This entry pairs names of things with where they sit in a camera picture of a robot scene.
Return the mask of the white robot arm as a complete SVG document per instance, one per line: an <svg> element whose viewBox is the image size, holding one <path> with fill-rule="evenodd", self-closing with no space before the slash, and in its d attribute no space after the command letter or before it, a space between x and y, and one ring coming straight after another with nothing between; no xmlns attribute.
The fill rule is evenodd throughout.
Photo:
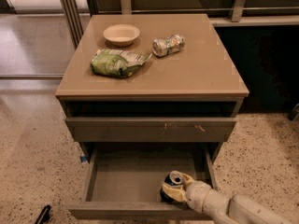
<svg viewBox="0 0 299 224"><path fill-rule="evenodd" d="M186 203L193 211L209 216L215 224L292 224L245 195L228 197L179 171L172 171L166 177L160 193L166 202Z"/></svg>

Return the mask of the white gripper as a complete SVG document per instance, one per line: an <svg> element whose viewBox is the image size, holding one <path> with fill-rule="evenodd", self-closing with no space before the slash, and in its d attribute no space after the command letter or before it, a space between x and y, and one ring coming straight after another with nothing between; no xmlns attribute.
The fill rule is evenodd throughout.
<svg viewBox="0 0 299 224"><path fill-rule="evenodd" d="M170 186L162 184L163 196L179 203L187 205L198 213L214 213L216 210L216 198L218 192L202 181L194 181L187 174L178 173L181 185Z"/></svg>

